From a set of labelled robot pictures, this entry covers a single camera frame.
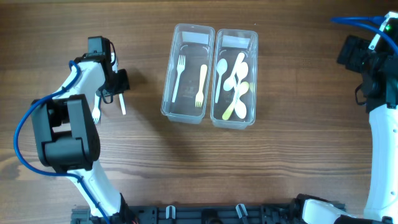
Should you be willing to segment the white plastic fork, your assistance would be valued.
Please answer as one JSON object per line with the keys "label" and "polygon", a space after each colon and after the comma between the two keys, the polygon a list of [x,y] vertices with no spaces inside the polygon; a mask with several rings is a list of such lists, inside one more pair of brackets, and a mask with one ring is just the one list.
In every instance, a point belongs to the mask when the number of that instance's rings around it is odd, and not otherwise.
{"label": "white plastic fork", "polygon": [[93,111],[91,112],[93,121],[95,124],[100,123],[100,118],[101,118],[101,110],[100,110],[100,101],[101,98],[97,95],[95,95],[95,101],[94,101],[94,108]]}
{"label": "white plastic fork", "polygon": [[126,115],[126,105],[125,105],[124,96],[123,96],[122,93],[119,94],[119,102],[120,102],[120,105],[121,105],[122,114]]}
{"label": "white plastic fork", "polygon": [[186,59],[184,55],[179,55],[178,57],[178,63],[177,63],[177,78],[175,81],[175,86],[174,86],[174,91],[172,95],[172,103],[175,103],[176,97],[177,97],[177,92],[178,92],[178,86],[180,82],[180,76],[182,72],[185,70],[185,64],[186,64]]}

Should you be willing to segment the yellow plastic fork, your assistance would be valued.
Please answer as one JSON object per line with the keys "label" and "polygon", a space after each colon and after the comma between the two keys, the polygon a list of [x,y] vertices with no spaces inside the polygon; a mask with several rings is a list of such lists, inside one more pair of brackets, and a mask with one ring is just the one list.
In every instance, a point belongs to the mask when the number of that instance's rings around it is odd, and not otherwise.
{"label": "yellow plastic fork", "polygon": [[200,67],[200,81],[199,81],[199,89],[198,92],[195,96],[195,106],[197,108],[200,108],[203,104],[203,99],[204,99],[204,95],[203,95],[203,87],[205,84],[205,78],[206,78],[206,74],[208,71],[208,67],[207,65],[203,64]]}

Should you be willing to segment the white plastic spoon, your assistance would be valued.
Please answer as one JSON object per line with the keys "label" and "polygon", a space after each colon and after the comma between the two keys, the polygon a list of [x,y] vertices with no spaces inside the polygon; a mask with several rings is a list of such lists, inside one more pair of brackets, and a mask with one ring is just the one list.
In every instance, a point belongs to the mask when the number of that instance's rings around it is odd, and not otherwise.
{"label": "white plastic spoon", "polygon": [[238,53],[238,56],[236,57],[236,61],[234,63],[231,75],[224,81],[224,84],[223,84],[224,91],[230,91],[236,84],[234,76],[236,74],[236,71],[237,71],[239,65],[243,62],[244,58],[245,58],[245,54],[243,52]]}
{"label": "white plastic spoon", "polygon": [[238,100],[238,95],[239,95],[239,85],[241,84],[241,81],[246,78],[246,76],[248,75],[248,64],[246,62],[242,62],[237,71],[237,77],[238,77],[238,81],[235,87],[235,93],[234,93],[234,101],[233,101],[233,105],[236,104],[237,100]]}
{"label": "white plastic spoon", "polygon": [[216,66],[216,72],[218,73],[218,81],[217,81],[216,93],[215,93],[215,103],[218,103],[218,100],[220,97],[222,76],[227,71],[227,69],[228,69],[228,63],[225,58],[222,58],[217,63],[217,66]]}
{"label": "white plastic spoon", "polygon": [[247,114],[246,105],[240,100],[240,97],[242,97],[244,94],[246,94],[248,92],[248,90],[249,90],[248,82],[242,82],[239,84],[238,96],[236,99],[236,104],[235,104],[234,110],[240,119],[244,119]]}

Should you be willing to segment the yellow plastic spoon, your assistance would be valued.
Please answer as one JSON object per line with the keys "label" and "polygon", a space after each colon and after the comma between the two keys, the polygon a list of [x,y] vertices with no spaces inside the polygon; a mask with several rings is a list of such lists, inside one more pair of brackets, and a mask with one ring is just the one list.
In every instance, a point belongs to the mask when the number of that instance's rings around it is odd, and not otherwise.
{"label": "yellow plastic spoon", "polygon": [[235,105],[233,105],[233,102],[227,107],[226,111],[222,115],[223,120],[228,120],[230,116],[232,115],[232,112],[234,111]]}

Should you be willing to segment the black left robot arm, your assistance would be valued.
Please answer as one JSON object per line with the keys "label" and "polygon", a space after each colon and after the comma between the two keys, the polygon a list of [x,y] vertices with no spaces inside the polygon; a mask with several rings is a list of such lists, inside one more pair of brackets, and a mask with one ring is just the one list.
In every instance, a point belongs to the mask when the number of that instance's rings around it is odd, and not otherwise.
{"label": "black left robot arm", "polygon": [[88,51],[68,64],[70,75],[51,95],[34,100],[22,122],[32,119],[42,175],[71,180],[90,206],[92,223],[138,223],[123,195],[102,168],[100,138],[90,101],[113,102],[130,88],[127,72],[118,69],[113,43],[102,36],[88,38]]}

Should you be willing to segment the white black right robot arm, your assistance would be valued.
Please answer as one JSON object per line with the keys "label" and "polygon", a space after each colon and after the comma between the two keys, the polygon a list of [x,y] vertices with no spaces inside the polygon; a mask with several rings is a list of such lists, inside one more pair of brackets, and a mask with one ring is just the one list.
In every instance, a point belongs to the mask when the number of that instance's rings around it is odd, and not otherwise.
{"label": "white black right robot arm", "polygon": [[287,219],[300,223],[397,223],[397,13],[385,16],[333,17],[332,22],[360,27],[372,40],[350,35],[338,63],[362,76],[356,88],[369,115],[373,152],[371,183],[363,217],[356,218],[331,202],[299,194]]}

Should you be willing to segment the left clear plastic container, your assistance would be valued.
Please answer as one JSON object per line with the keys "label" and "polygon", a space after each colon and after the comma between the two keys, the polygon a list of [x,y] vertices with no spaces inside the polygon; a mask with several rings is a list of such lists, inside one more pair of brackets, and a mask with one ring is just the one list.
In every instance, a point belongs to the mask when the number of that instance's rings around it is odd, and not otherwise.
{"label": "left clear plastic container", "polygon": [[[194,24],[175,26],[161,104],[162,114],[170,121],[199,124],[204,118],[214,41],[215,30],[212,27]],[[186,64],[180,76],[175,103],[172,103],[179,55],[185,56]],[[195,96],[199,89],[200,67],[203,64],[207,65],[208,71],[203,87],[203,104],[197,108]]]}

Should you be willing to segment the clear plastic container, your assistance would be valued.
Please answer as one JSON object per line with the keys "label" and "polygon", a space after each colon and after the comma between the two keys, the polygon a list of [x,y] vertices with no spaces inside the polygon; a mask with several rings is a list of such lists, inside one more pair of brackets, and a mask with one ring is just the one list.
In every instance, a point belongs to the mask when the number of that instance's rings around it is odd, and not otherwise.
{"label": "clear plastic container", "polygon": [[[223,120],[222,115],[227,107],[234,101],[235,87],[238,81],[235,74],[236,84],[230,91],[224,91],[224,81],[231,75],[238,53],[243,52],[245,58],[243,62],[248,64],[248,75],[241,82],[249,83],[249,90],[240,97],[246,105],[247,114],[244,119],[240,119],[235,110],[228,120]],[[215,103],[215,93],[218,81],[216,72],[217,63],[225,58],[228,69],[222,76],[220,97]],[[210,118],[214,126],[218,128],[245,129],[254,124],[256,120],[256,91],[257,91],[257,68],[258,68],[258,34],[251,30],[220,29],[216,35],[215,42],[215,62],[213,68],[213,84],[211,96]]]}
{"label": "clear plastic container", "polygon": [[[199,124],[204,118],[214,41],[215,30],[212,27],[194,24],[175,26],[161,104],[162,114],[170,121]],[[179,55],[185,56],[186,64],[180,76],[175,103],[172,103]],[[197,108],[195,96],[199,89],[200,67],[203,64],[207,65],[208,71],[203,87],[203,104]]]}

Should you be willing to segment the right clear plastic container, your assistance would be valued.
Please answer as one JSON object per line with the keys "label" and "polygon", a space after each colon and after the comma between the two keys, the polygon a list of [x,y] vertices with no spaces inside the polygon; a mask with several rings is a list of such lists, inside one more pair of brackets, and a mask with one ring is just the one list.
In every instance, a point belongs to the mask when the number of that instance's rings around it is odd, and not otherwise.
{"label": "right clear plastic container", "polygon": [[[249,90],[240,97],[246,105],[247,114],[244,119],[240,119],[235,110],[228,120],[223,120],[222,115],[227,107],[234,101],[235,87],[238,81],[235,74],[236,84],[230,91],[224,91],[224,81],[231,75],[238,53],[243,52],[245,58],[243,62],[248,64],[248,75],[241,82],[249,83]],[[215,93],[218,81],[216,72],[217,63],[225,58],[228,69],[222,76],[220,97],[215,103]],[[254,124],[256,120],[256,91],[257,91],[257,68],[258,68],[258,34],[251,30],[220,29],[216,35],[215,42],[215,62],[213,68],[213,84],[211,96],[210,118],[214,126],[218,128],[245,129]]]}

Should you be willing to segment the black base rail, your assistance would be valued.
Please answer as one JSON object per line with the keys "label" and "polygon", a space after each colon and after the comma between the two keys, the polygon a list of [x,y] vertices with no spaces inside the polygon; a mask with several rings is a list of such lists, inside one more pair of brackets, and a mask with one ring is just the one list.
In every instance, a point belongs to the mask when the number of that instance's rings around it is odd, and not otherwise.
{"label": "black base rail", "polygon": [[290,216],[290,205],[262,204],[246,206],[246,215],[239,215],[235,206],[215,207],[176,207],[175,217],[167,214],[165,207],[130,206],[137,217],[136,223],[142,224],[206,224],[206,223],[304,223],[299,217]]}

